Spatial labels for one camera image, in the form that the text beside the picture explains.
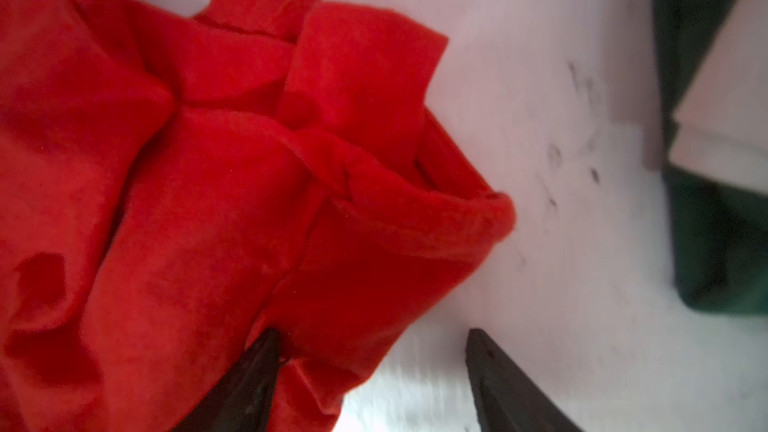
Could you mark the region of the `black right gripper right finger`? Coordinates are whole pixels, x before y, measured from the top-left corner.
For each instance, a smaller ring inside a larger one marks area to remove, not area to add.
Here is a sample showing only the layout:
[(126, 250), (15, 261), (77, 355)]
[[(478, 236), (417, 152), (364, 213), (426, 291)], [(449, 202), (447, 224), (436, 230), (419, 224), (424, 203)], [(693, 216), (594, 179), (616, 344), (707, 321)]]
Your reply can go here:
[(465, 363), (482, 432), (581, 432), (484, 330), (469, 330)]

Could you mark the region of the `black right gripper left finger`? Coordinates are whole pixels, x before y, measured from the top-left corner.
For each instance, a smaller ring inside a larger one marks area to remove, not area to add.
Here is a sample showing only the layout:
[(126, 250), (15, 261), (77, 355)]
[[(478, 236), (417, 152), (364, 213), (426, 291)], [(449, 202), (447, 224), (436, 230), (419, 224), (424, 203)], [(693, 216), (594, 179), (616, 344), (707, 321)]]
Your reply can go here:
[(280, 336), (268, 329), (172, 431), (265, 432), (280, 367)]

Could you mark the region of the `red t-shirt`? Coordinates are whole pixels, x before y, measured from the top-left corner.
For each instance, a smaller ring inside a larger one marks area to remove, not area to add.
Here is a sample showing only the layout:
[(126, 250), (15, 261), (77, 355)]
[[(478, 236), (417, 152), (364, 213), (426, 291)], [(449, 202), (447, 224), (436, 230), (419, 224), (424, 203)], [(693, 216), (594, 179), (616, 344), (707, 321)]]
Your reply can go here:
[(1, 427), (169, 431), (266, 330), (268, 429), (513, 229), (425, 103), (447, 41), (325, 0), (1, 0)]

